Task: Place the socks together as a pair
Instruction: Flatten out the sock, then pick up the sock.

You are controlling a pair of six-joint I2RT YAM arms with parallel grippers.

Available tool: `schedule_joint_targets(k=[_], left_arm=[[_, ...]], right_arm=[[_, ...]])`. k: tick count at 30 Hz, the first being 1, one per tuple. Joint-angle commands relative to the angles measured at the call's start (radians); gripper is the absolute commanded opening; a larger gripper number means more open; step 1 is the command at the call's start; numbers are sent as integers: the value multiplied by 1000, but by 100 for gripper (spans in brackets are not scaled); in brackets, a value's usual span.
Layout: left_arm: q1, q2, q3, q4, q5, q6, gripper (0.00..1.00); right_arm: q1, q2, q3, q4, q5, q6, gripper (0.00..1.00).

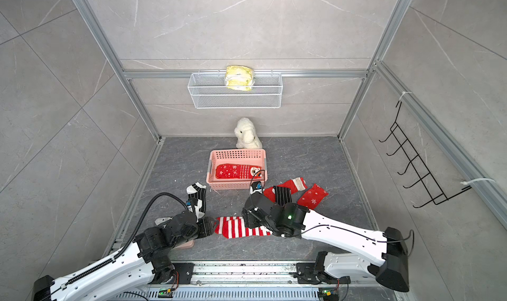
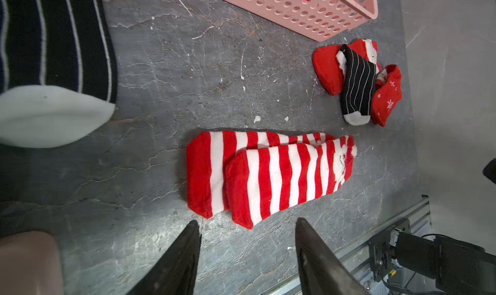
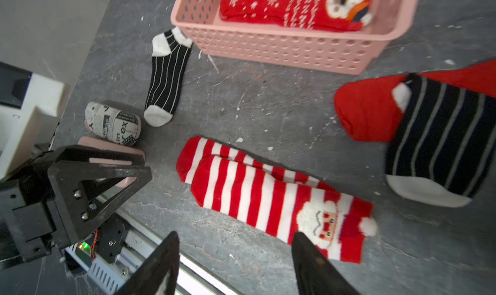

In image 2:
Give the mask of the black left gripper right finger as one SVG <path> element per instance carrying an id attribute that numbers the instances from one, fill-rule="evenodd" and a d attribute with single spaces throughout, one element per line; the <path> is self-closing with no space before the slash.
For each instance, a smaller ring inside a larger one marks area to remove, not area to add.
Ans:
<path id="1" fill-rule="evenodd" d="M 297 219 L 295 246 L 303 294 L 368 294 L 306 219 Z"/>

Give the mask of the red white santa sock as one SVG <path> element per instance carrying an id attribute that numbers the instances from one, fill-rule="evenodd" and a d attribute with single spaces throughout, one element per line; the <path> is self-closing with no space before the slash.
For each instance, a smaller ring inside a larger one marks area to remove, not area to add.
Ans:
<path id="1" fill-rule="evenodd" d="M 243 150 L 226 168 L 232 220 L 252 229 L 268 217 L 337 191 L 352 175 L 354 138 Z"/>

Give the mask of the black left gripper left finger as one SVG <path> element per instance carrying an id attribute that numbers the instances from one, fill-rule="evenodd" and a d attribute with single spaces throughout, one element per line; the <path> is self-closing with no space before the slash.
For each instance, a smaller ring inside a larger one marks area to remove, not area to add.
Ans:
<path id="1" fill-rule="evenodd" d="M 190 221 L 129 294 L 193 294 L 201 248 L 200 227 Z"/>

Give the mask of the red white striped sock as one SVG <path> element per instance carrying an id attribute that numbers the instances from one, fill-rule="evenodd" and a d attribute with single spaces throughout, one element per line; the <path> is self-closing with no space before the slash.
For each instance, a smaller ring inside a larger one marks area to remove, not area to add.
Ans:
<path id="1" fill-rule="evenodd" d="M 275 132 L 201 132 L 186 150 L 188 207 L 205 219 L 229 210 L 224 172 L 240 150 L 300 142 L 318 146 L 333 139 L 327 133 L 288 136 Z"/>

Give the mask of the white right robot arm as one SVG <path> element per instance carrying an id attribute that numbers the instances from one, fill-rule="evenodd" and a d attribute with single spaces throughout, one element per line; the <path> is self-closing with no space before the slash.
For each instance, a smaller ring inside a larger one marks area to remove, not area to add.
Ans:
<path id="1" fill-rule="evenodd" d="M 435 282 L 432 294 L 495 294 L 495 256 L 482 247 L 444 234 L 420 234 L 426 214 L 394 220 L 368 242 L 373 279 L 392 294 L 412 294 L 391 282 L 400 269 Z"/>

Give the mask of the red plain sock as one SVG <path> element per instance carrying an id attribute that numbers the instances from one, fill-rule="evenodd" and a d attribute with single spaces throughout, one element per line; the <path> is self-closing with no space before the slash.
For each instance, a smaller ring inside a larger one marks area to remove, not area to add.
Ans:
<path id="1" fill-rule="evenodd" d="M 377 66 L 377 73 L 381 71 L 378 63 L 378 45 L 371 39 L 359 39 L 348 46 L 367 61 Z M 318 48 L 313 54 L 313 66 L 323 87 L 332 95 L 342 91 L 344 71 L 336 58 L 341 45 Z"/>

